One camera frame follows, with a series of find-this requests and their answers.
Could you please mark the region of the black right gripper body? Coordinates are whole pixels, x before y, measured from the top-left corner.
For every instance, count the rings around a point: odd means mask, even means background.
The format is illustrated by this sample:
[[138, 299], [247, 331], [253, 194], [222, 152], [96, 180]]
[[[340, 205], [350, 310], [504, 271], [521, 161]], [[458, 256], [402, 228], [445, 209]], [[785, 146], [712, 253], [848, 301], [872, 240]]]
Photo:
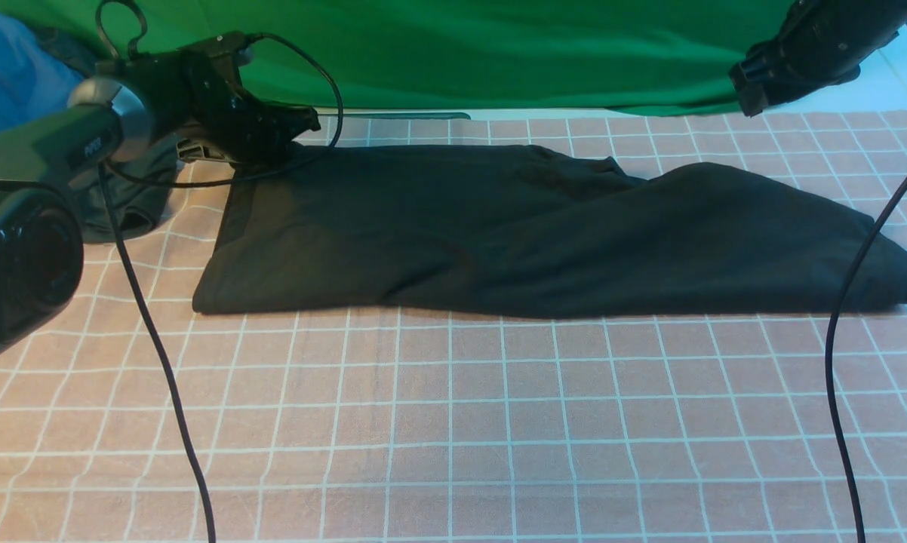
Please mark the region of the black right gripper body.
[[767, 108], [796, 102], [860, 75], [864, 26], [847, 15], [794, 15], [774, 38], [749, 48], [728, 72], [741, 112], [760, 115]]

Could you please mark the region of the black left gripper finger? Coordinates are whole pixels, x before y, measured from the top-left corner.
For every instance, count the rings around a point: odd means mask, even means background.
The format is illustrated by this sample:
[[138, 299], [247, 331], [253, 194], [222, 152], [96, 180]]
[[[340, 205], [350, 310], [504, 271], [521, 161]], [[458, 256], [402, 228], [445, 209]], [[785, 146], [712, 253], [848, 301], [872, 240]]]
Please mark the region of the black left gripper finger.
[[321, 130], [315, 108], [308, 106], [264, 106], [265, 148], [287, 148], [297, 137]]

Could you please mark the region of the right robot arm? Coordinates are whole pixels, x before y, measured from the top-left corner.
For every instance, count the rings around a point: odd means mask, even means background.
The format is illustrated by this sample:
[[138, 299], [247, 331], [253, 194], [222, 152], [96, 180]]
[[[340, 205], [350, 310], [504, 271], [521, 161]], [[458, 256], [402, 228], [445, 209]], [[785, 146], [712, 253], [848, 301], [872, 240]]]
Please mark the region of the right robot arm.
[[861, 62], [906, 24], [907, 1], [795, 1], [777, 34], [728, 72], [741, 113], [752, 118], [857, 79]]

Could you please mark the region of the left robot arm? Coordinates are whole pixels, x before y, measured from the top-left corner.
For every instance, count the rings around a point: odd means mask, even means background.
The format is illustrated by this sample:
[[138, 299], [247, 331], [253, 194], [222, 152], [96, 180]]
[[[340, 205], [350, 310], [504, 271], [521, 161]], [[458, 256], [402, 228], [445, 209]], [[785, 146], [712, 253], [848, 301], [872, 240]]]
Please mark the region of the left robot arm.
[[265, 103], [239, 69], [263, 34], [230, 32], [146, 53], [137, 38], [101, 62], [63, 112], [0, 133], [0, 354], [73, 298], [84, 248], [71, 182], [177, 135], [179, 158], [273, 172], [320, 128], [308, 106]]

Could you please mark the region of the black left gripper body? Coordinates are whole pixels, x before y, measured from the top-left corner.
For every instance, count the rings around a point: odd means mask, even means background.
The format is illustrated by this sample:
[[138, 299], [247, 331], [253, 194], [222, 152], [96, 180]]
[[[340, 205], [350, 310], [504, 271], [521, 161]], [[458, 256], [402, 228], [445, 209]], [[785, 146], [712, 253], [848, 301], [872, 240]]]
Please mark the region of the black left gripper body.
[[257, 37], [233, 31], [178, 48], [190, 89], [190, 118], [179, 127], [178, 158], [191, 164], [278, 167], [294, 157], [295, 144], [265, 148], [264, 103], [247, 90], [240, 68], [251, 62]]

